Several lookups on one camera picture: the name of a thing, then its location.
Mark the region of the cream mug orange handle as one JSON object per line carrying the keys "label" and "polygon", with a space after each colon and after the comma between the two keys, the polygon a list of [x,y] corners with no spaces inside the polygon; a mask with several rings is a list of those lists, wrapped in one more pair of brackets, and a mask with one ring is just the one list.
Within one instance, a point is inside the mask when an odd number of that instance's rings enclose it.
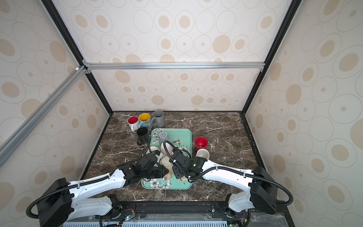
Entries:
{"label": "cream mug orange handle", "polygon": [[161,159],[161,161],[160,161],[160,163],[164,166],[164,167],[166,167],[167,169],[168,169],[168,174],[166,175],[166,178],[167,179],[171,179],[171,177],[172,177],[172,173],[173,173],[173,165],[169,162],[169,157],[167,157],[167,156],[164,156],[162,159]]}

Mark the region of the large white mug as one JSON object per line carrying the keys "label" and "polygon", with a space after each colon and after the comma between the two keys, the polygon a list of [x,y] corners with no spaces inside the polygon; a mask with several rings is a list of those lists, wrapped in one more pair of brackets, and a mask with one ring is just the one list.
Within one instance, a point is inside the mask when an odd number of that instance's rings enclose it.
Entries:
{"label": "large white mug", "polygon": [[196,157],[204,158],[204,159],[209,160],[210,153],[209,153],[209,151],[207,149],[201,148],[201,149],[197,150]]}

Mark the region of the black mug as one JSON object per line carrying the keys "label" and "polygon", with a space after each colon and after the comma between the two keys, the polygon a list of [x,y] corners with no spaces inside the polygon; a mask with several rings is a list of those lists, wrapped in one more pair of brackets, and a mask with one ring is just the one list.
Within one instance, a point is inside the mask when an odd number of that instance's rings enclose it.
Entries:
{"label": "black mug", "polygon": [[149,132],[149,129],[147,127],[140,127],[137,130],[137,136],[138,136],[137,144],[139,146],[141,146],[142,144],[149,145],[149,143],[150,143],[150,132]]}

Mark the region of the blue butterfly mug yellow inside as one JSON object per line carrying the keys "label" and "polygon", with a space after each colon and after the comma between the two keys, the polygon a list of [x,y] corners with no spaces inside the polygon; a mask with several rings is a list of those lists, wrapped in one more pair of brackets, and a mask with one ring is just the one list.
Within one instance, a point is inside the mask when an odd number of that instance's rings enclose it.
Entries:
{"label": "blue butterfly mug yellow inside", "polygon": [[141,128],[141,127],[146,127],[149,130],[152,129],[153,125],[152,125],[152,122],[151,122],[151,116],[150,116],[150,114],[148,114],[148,113],[142,113],[139,116],[139,128]]}

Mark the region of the white mug red inside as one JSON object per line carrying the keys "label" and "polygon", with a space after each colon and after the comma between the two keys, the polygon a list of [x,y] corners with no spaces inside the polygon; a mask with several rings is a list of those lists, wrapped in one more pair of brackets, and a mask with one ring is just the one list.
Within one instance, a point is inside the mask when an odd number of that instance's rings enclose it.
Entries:
{"label": "white mug red inside", "polygon": [[128,118],[127,123],[132,132],[136,132],[140,125],[140,120],[137,116],[131,116]]}

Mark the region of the tall dark grey mug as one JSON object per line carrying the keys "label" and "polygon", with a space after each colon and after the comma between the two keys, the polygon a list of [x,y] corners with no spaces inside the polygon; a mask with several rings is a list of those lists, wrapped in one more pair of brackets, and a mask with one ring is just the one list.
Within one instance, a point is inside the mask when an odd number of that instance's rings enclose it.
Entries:
{"label": "tall dark grey mug", "polygon": [[156,110],[153,113],[153,117],[152,117],[152,125],[158,128],[163,128],[165,125],[165,115],[164,112],[162,110]]}

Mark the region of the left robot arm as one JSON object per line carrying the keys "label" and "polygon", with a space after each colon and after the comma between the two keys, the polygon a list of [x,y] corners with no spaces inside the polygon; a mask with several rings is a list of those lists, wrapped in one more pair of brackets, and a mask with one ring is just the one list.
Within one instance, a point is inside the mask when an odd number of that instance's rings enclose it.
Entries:
{"label": "left robot arm", "polygon": [[110,173],[79,180],[56,180],[38,199],[30,203],[26,215],[38,219],[42,227],[58,227],[68,220],[90,215],[104,216],[119,206],[116,198],[95,198],[103,192],[138,183],[141,179],[163,178],[168,169],[159,163],[158,152],[118,165]]}

